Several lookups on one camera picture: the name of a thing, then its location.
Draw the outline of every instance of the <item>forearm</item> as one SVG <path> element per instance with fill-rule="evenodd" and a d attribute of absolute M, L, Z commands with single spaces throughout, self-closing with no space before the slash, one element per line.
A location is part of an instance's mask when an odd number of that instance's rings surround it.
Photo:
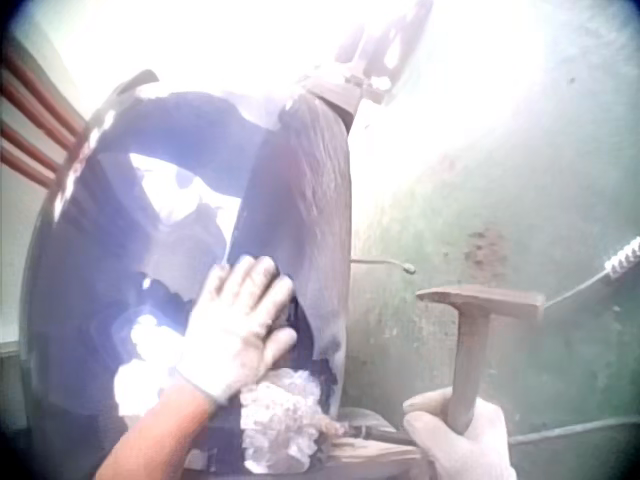
<path fill-rule="evenodd" d="M 189 446 L 215 407 L 183 380 L 167 389 L 158 404 L 111 451 L 97 480 L 178 478 Z"/>

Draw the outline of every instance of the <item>crumpled paper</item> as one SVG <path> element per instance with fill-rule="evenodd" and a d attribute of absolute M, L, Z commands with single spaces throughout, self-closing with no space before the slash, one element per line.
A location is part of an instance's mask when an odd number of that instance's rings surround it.
<path fill-rule="evenodd" d="M 245 467 L 253 473 L 307 470 L 328 420 L 319 399 L 320 385 L 304 370 L 273 370 L 245 387 L 240 394 Z"/>

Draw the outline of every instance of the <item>hand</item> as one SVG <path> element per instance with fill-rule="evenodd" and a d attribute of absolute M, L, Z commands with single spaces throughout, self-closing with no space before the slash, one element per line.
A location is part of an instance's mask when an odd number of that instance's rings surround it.
<path fill-rule="evenodd" d="M 276 276 L 270 258 L 243 257 L 231 271 L 216 265 L 205 281 L 177 369 L 217 403 L 256 383 L 296 342 L 288 327 L 265 338 L 293 297 L 291 280 Z"/>
<path fill-rule="evenodd" d="M 451 389 L 407 400 L 404 426 L 433 464 L 439 480 L 515 480 L 500 407 L 478 398 L 469 429 L 460 436 L 441 420 Z"/>

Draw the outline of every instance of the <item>welding cable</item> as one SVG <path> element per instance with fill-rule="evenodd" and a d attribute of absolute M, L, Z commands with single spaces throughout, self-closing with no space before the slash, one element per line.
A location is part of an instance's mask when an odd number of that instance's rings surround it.
<path fill-rule="evenodd" d="M 573 298 L 576 294 L 591 290 L 595 285 L 617 280 L 638 263 L 640 263 L 640 236 L 634 238 L 628 245 L 607 260 L 602 272 L 583 284 L 578 285 L 576 288 L 563 293 L 550 302 L 547 302 L 545 309 L 564 302 L 569 298 Z"/>

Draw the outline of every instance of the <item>metal rod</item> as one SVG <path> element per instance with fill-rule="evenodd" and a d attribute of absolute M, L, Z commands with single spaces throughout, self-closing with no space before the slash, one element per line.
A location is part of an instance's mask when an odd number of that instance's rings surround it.
<path fill-rule="evenodd" d="M 351 263 L 360 264 L 360 265 L 395 265 L 397 267 L 402 268 L 404 273 L 409 275 L 414 275 L 416 273 L 416 267 L 411 265 L 410 263 L 402 263 L 396 260 L 391 260 L 388 258 L 381 259 L 369 259 L 369 258 L 352 258 Z"/>

